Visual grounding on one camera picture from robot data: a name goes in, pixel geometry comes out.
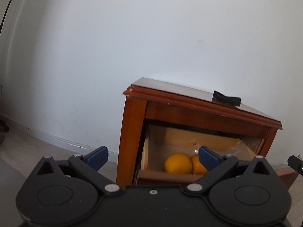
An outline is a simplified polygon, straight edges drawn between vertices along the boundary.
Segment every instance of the wooden floor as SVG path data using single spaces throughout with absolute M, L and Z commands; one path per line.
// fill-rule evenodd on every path
M 0 144 L 0 158 L 25 177 L 30 174 L 44 155 L 51 155 L 55 160 L 66 160 L 75 154 L 75 152 L 59 148 L 13 129 L 8 133 L 0 132 L 0 135 L 2 134 L 5 135 L 5 139 Z M 99 172 L 115 182 L 117 163 L 109 161 Z
M 11 129 L 0 144 L 0 159 L 27 177 L 37 162 L 44 155 L 51 155 L 55 160 L 65 160 L 75 152 L 59 148 L 29 135 Z M 116 181 L 117 163 L 107 162 L 99 172 L 112 181 Z M 289 189 L 292 206 L 287 219 L 293 227 L 300 227 L 303 220 L 303 178 L 298 176 Z

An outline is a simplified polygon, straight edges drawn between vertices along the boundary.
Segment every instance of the floor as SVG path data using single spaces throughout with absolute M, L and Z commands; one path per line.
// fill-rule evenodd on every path
M 5 140 L 0 144 L 0 204 L 1 225 L 16 227 L 21 223 L 15 207 L 15 196 L 26 177 L 44 155 L 51 155 L 55 160 L 65 160 L 74 152 L 59 148 L 49 143 L 35 139 L 21 132 L 10 130 Z M 117 164 L 107 162 L 99 173 L 112 181 L 116 180 Z M 292 227 L 300 227 L 303 219 L 303 178 L 298 176 L 289 189 L 292 197 L 292 207 L 288 220 Z

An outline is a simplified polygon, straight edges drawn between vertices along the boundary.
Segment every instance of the screw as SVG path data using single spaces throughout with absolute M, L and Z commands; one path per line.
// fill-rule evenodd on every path
M 200 191 L 203 189 L 202 185 L 201 184 L 198 184 L 198 183 L 191 183 L 191 184 L 188 184 L 187 185 L 187 189 L 190 190 L 190 191 Z
M 110 183 L 110 184 L 105 185 L 104 189 L 106 191 L 108 191 L 108 192 L 113 193 L 113 192 L 119 191 L 120 190 L 120 186 L 117 185 L 117 184 L 115 184 L 115 183 Z
M 79 157 L 82 157 L 83 155 L 82 155 L 82 154 L 74 154 L 74 156 L 75 156 L 76 158 L 79 158 Z
M 152 190 L 149 191 L 149 193 L 150 193 L 151 195 L 156 195 L 156 194 L 158 194 L 158 191 L 155 190 L 155 189 L 152 189 Z

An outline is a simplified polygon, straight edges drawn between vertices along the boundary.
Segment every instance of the wooden cabinet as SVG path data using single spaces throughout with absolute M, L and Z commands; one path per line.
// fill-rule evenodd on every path
M 174 175 L 161 170 L 143 168 L 148 151 L 146 132 L 151 125 L 200 133 L 199 141 L 208 135 L 240 139 L 247 144 L 251 157 L 254 154 L 266 156 L 277 130 L 282 129 L 280 121 L 246 105 L 229 106 L 213 100 L 212 93 L 172 83 L 141 78 L 123 94 L 126 101 L 117 170 L 117 184 L 123 188 L 133 183 L 176 180 Z M 184 134 L 168 136 L 174 138 L 174 142 L 182 138 L 186 143 Z M 184 175 L 177 181 L 186 184 L 194 177 Z

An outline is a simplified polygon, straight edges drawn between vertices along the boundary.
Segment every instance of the wooden frame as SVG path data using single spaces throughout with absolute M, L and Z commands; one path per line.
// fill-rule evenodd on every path
M 280 121 L 241 104 L 214 102 L 212 94 L 180 85 L 140 79 L 126 95 L 122 121 L 117 184 L 133 184 L 139 141 L 145 119 L 262 138 L 258 155 L 266 156 Z

